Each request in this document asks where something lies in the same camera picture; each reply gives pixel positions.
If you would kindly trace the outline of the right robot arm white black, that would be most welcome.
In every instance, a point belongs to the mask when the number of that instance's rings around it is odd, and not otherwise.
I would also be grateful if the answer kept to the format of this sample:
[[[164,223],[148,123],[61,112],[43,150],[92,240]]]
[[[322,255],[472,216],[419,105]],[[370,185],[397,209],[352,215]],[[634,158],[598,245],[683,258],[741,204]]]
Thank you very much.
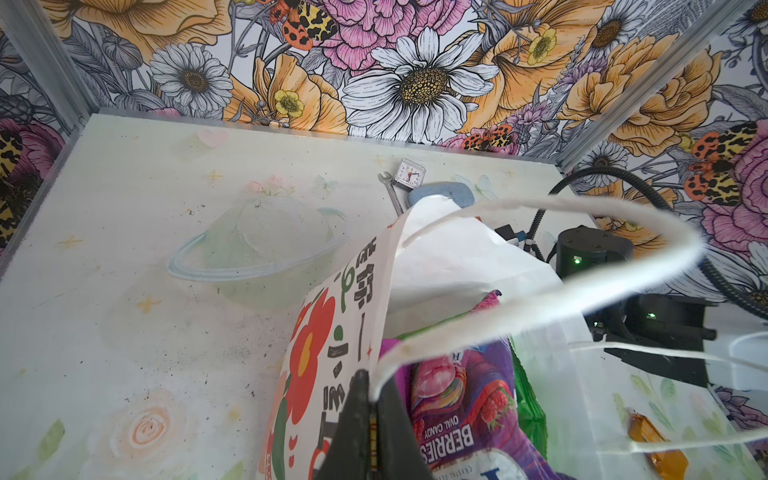
[[[585,318],[597,342],[704,352],[739,365],[609,348],[648,373],[699,387],[767,389],[767,321],[727,301],[694,269],[668,294],[638,294]]]

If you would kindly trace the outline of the white floral paper bag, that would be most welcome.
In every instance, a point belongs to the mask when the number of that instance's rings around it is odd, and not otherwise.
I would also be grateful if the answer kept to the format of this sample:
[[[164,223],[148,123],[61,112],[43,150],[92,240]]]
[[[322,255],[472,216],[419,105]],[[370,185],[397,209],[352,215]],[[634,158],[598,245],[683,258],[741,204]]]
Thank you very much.
[[[486,225],[526,206],[635,220],[666,245],[639,259],[561,279]],[[642,380],[607,359],[584,322],[593,313],[691,269],[704,246],[694,228],[649,206],[595,197],[507,199],[467,209],[431,196],[367,242],[305,297],[281,368],[260,479],[314,479],[359,370],[369,375],[370,473],[379,479],[375,407],[403,366],[508,338],[548,429],[561,478],[758,479],[747,445],[709,399],[698,427],[672,429],[671,380]]]

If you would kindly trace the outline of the green Lays chips bag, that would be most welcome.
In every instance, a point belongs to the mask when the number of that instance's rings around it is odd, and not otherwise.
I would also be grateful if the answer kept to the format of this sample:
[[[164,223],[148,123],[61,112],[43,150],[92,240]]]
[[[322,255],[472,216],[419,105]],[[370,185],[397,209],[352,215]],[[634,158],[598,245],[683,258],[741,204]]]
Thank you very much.
[[[513,343],[510,343],[510,346],[519,425],[539,454],[544,459],[547,459],[548,429],[546,414],[536,397]]]

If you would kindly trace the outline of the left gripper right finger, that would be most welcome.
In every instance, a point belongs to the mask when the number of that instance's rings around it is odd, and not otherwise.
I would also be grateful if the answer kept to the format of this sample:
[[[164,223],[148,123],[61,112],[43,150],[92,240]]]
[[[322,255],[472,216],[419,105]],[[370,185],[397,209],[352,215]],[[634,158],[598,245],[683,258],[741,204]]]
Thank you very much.
[[[383,387],[375,407],[379,479],[432,480],[419,451],[410,419],[394,379]]]

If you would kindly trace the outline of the purple Foxs berries candy bag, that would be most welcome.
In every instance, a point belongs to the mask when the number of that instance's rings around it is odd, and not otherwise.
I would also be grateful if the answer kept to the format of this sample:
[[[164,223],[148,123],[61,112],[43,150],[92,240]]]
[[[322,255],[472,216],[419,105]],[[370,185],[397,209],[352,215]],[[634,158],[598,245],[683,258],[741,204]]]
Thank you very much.
[[[561,478],[520,428],[510,343],[495,340],[396,372],[433,478]]]

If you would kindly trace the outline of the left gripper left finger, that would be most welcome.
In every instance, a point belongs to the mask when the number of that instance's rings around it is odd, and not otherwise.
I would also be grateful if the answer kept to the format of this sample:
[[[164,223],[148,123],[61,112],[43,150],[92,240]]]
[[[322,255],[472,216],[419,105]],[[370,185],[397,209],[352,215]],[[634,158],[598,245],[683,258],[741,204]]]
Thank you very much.
[[[314,479],[364,480],[370,473],[369,375],[359,370],[350,382],[330,448]]]

